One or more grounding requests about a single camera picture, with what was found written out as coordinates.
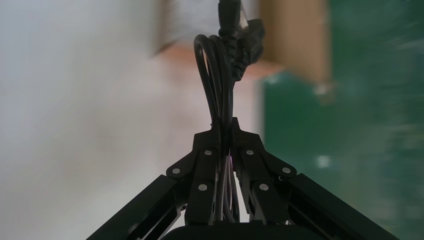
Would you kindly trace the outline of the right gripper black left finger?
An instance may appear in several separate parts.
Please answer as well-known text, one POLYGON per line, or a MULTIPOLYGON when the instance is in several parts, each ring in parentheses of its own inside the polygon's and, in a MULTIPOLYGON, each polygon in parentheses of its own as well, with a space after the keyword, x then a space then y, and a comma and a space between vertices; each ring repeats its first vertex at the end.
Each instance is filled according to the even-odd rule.
POLYGON ((190 153, 171 165, 89 236, 90 240, 187 240, 215 222, 220 140, 195 134, 190 153))

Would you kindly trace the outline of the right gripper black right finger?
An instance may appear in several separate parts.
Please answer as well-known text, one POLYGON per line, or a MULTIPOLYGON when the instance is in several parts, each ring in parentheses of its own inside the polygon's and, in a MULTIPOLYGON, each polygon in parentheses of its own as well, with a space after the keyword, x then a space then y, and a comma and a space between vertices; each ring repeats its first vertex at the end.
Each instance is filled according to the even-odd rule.
POLYGON ((270 240, 393 240, 395 236, 231 123, 231 158, 256 234, 270 240))

